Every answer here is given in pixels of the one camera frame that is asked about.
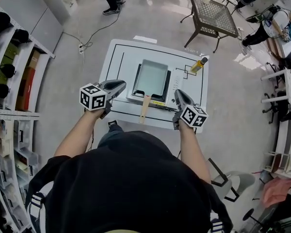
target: wrist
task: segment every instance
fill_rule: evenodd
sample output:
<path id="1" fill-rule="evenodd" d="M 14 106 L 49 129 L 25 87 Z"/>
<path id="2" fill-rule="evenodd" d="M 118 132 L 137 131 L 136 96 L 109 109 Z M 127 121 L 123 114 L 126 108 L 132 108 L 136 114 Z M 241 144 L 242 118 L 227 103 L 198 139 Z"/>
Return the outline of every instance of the wrist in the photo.
<path id="1" fill-rule="evenodd" d="M 101 113 L 99 113 L 100 110 L 96 111 L 85 111 L 85 116 L 88 117 L 90 120 L 97 121 L 97 119 L 100 117 Z"/>

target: cardboard box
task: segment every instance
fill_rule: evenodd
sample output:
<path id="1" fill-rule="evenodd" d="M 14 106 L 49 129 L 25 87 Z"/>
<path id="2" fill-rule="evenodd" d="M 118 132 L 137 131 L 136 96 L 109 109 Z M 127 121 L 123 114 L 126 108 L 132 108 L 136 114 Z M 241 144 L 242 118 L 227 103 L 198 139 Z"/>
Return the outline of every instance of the cardboard box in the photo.
<path id="1" fill-rule="evenodd" d="M 31 68 L 35 69 L 37 66 L 39 57 L 40 57 L 40 53 L 37 50 L 33 50 L 31 57 L 27 63 L 27 67 L 31 67 Z"/>
<path id="2" fill-rule="evenodd" d="M 26 67 L 24 70 L 16 100 L 17 110 L 27 111 L 29 108 L 29 97 L 32 88 L 34 73 L 35 70 L 31 67 Z"/>

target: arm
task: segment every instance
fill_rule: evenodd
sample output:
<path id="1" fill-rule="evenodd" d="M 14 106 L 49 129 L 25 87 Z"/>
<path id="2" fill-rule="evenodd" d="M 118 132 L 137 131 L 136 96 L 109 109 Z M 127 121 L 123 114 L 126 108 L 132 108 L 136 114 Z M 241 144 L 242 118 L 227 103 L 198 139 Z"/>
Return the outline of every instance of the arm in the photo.
<path id="1" fill-rule="evenodd" d="M 94 125 L 103 111 L 86 111 L 59 145 L 54 156 L 67 155 L 72 158 L 85 153 Z"/>
<path id="2" fill-rule="evenodd" d="M 272 20 L 272 25 L 274 26 L 274 28 L 276 29 L 276 31 L 278 32 L 278 34 L 280 36 L 283 36 L 283 32 L 280 29 L 280 26 L 278 25 L 278 23 L 275 21 L 275 19 Z"/>
<path id="3" fill-rule="evenodd" d="M 209 169 L 205 157 L 200 150 L 193 128 L 179 120 L 181 138 L 181 161 L 186 164 L 202 180 L 211 183 Z"/>

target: yellow bottle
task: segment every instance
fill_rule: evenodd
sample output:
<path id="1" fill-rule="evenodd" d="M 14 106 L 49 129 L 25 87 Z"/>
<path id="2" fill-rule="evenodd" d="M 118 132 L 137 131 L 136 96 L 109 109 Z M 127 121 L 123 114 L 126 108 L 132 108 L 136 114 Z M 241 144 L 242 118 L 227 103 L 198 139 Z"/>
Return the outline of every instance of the yellow bottle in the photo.
<path id="1" fill-rule="evenodd" d="M 196 73 L 200 69 L 204 67 L 204 64 L 208 61 L 206 57 L 202 58 L 201 60 L 197 61 L 192 67 L 191 72 Z"/>

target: power strip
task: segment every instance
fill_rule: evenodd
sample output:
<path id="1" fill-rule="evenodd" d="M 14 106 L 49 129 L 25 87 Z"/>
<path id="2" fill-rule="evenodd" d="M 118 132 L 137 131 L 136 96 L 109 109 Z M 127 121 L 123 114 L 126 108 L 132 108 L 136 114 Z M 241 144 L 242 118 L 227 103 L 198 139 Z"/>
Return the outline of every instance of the power strip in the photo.
<path id="1" fill-rule="evenodd" d="M 82 55 L 84 54 L 84 48 L 83 48 L 83 44 L 82 43 L 79 44 L 79 53 L 82 54 Z"/>

